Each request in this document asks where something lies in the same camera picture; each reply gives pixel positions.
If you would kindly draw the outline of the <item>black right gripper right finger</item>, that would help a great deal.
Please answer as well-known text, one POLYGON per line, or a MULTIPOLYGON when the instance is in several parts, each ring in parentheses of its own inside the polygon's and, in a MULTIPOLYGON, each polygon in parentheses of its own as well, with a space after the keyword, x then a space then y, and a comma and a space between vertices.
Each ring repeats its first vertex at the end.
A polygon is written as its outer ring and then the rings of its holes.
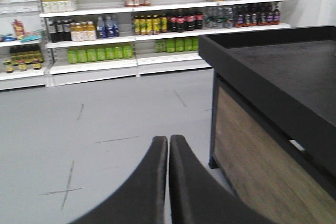
POLYGON ((270 223, 224 189, 182 135, 170 138, 169 191, 173 223, 270 223))

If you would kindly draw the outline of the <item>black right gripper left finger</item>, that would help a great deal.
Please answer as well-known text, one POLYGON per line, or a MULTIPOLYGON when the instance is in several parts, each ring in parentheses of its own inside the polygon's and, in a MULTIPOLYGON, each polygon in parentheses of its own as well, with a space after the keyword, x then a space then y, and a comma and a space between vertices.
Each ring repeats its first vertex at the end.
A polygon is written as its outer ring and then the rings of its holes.
POLYGON ((167 137, 155 136, 128 179, 73 223, 164 223, 167 156, 167 137))

